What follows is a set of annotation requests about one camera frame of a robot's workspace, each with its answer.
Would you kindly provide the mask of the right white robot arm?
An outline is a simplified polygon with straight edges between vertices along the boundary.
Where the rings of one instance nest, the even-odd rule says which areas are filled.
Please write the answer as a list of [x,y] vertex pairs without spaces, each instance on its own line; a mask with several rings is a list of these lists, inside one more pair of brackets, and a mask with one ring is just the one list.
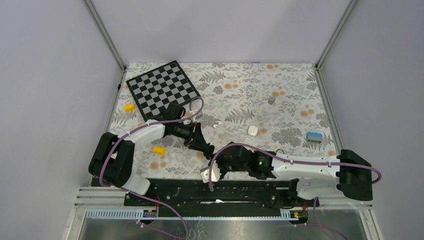
[[233,142],[213,156],[202,174],[203,181],[212,189],[213,183],[228,172],[247,172],[258,180],[290,182],[286,198],[293,206],[338,194],[356,201],[371,201],[373,184],[381,179],[380,172],[350,149],[327,157],[290,156]]

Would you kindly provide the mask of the white earbud charging case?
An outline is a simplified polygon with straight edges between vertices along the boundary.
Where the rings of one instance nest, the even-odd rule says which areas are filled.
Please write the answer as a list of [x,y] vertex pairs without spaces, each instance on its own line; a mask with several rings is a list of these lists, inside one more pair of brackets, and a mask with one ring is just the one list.
[[258,134],[259,128],[255,125],[250,125],[247,129],[247,134],[251,137],[255,137]]

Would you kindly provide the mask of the yellow block near arm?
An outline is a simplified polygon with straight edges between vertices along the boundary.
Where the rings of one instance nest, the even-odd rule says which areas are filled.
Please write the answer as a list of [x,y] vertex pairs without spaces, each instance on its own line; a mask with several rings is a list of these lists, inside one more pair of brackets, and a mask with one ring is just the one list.
[[166,149],[164,147],[160,147],[160,146],[154,146],[152,151],[155,154],[159,154],[159,155],[164,155],[166,152]]

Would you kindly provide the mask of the black earbud charging case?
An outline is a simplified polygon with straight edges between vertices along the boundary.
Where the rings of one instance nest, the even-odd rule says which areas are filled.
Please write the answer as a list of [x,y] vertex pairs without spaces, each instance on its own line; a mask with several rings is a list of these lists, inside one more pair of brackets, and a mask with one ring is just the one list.
[[214,157],[215,146],[210,145],[209,148],[203,153],[207,160],[211,160]]

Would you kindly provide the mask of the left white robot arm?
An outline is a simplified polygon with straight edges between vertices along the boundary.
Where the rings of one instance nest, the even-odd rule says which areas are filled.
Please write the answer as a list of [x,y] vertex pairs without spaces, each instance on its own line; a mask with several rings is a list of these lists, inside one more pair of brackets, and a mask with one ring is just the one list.
[[204,139],[201,124],[193,120],[185,124],[182,118],[184,112],[183,106],[172,102],[162,113],[121,137],[105,132],[88,165],[88,172],[98,177],[101,184],[136,193],[135,197],[142,205],[152,204],[155,192],[149,188],[150,181],[132,172],[137,147],[166,136],[175,136],[183,139],[188,149],[203,153],[207,159],[214,155],[215,147]]

